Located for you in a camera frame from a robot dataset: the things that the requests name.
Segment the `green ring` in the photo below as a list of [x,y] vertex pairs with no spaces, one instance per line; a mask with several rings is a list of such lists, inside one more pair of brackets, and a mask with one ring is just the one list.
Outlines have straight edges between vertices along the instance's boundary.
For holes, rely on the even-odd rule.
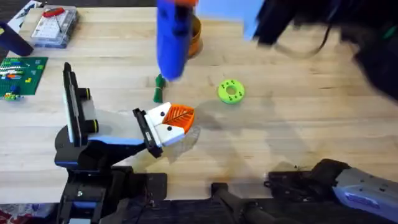
[[[228,88],[234,89],[235,94],[229,94]],[[227,104],[239,103],[244,97],[244,87],[237,80],[224,80],[218,85],[218,97]]]

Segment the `black cable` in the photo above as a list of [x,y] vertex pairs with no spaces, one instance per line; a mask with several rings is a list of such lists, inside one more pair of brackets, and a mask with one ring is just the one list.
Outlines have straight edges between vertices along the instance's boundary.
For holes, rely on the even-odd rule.
[[316,49],[313,49],[309,52],[296,52],[294,50],[291,50],[288,47],[285,47],[283,45],[275,43],[275,50],[279,51],[283,54],[286,54],[290,57],[301,58],[301,59],[310,58],[312,56],[315,56],[317,53],[319,53],[322,50],[322,48],[325,46],[326,42],[328,41],[330,30],[333,27],[333,22],[336,19],[336,15],[338,14],[338,11],[340,9],[342,1],[343,0],[332,0],[332,3],[335,6],[330,11],[330,15],[328,16],[328,28],[326,29],[325,35],[323,36],[322,43],[319,47],[317,47]]
[[296,52],[296,51],[294,51],[286,46],[280,45],[278,43],[275,43],[274,48],[276,51],[281,52],[285,55],[288,55],[289,57],[301,58],[301,59],[310,58],[312,56],[315,56],[317,53],[319,53],[322,50],[322,48],[325,46],[326,42],[328,41],[329,33],[330,33],[332,26],[333,26],[332,23],[330,23],[328,25],[325,35],[323,36],[321,45],[319,47],[317,47],[316,49],[313,49],[309,52]]

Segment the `green small object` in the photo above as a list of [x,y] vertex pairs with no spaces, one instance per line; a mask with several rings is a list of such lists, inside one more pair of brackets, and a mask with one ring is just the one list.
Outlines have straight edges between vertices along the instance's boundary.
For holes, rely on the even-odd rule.
[[244,97],[244,87],[237,80],[224,80],[218,86],[218,97],[227,104],[239,103]]
[[388,38],[392,37],[392,36],[395,34],[396,30],[397,30],[397,27],[396,27],[396,26],[391,27],[391,28],[390,28],[389,30],[387,30],[387,32],[384,34],[383,38],[384,38],[384,39],[388,39]]
[[166,85],[166,80],[162,77],[162,74],[159,74],[156,79],[156,89],[155,89],[155,96],[154,102],[155,103],[163,103],[163,88]]

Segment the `blue object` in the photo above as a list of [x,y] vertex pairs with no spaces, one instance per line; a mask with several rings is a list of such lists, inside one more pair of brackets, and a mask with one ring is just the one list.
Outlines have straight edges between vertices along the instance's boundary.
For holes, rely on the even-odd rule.
[[0,47],[19,56],[28,56],[32,53],[33,48],[5,22],[0,22],[0,28],[4,30],[0,34]]
[[15,95],[18,95],[18,94],[19,94],[19,90],[20,90],[20,88],[19,88],[19,86],[17,86],[17,85],[12,85],[11,88],[10,88],[10,92],[11,92],[12,94],[15,94]]
[[181,77],[192,39],[192,8],[157,0],[157,63],[169,81]]

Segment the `orange object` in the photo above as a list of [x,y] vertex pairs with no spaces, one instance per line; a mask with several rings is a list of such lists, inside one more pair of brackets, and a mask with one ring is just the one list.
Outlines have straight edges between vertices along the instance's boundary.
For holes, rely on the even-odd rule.
[[193,124],[194,118],[195,110],[193,108],[185,105],[172,104],[162,124],[183,128],[184,133],[187,134]]
[[196,6],[198,3],[198,0],[170,0],[170,1],[175,2],[176,4],[183,4],[188,6]]
[[201,34],[201,23],[200,20],[193,15],[193,19],[192,19],[192,32],[193,32],[193,37],[191,40],[191,45],[189,46],[189,51],[188,51],[188,56],[192,57],[194,56],[196,53],[198,53],[198,51],[201,48],[201,39],[200,39],[200,34]]

